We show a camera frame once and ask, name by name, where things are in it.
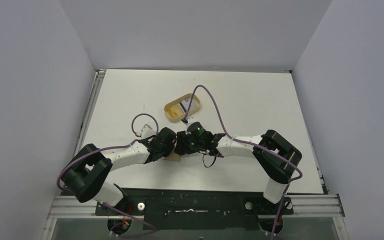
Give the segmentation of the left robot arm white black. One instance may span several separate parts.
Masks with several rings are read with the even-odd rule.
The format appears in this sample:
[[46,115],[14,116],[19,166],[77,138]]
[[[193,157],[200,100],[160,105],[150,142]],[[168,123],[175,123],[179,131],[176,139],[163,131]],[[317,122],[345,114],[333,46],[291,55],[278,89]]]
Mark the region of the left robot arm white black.
[[107,181],[109,173],[165,158],[174,150],[176,140],[177,134],[164,127],[159,133],[135,139],[128,145],[98,148],[87,144],[60,172],[57,186],[62,189],[64,183],[80,203],[96,200],[121,215],[127,211],[128,200],[115,183]]

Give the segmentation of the beige leather card holder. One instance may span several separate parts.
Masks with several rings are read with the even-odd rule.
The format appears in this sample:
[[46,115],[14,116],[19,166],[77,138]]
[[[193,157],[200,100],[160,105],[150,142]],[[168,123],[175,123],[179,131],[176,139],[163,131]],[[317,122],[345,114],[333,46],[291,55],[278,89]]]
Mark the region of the beige leather card holder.
[[179,155],[179,154],[177,154],[177,153],[175,152],[177,143],[178,143],[178,141],[175,140],[175,141],[174,141],[174,147],[173,147],[172,151],[170,152],[170,154],[169,154],[168,156],[166,156],[166,157],[164,158],[164,160],[166,160],[166,161],[171,161],[171,162],[180,162],[180,161],[181,161],[181,155]]

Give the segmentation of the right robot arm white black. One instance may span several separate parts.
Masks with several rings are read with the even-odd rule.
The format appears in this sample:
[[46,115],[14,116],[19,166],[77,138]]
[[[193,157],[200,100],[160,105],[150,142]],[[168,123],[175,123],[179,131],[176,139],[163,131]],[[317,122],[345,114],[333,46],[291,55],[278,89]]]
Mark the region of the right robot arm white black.
[[301,152],[275,130],[256,136],[233,137],[212,133],[193,122],[177,133],[174,152],[180,156],[201,153],[215,158],[245,157],[256,159],[269,180],[261,199],[262,209],[269,214],[281,207],[281,198],[293,181],[302,159]]

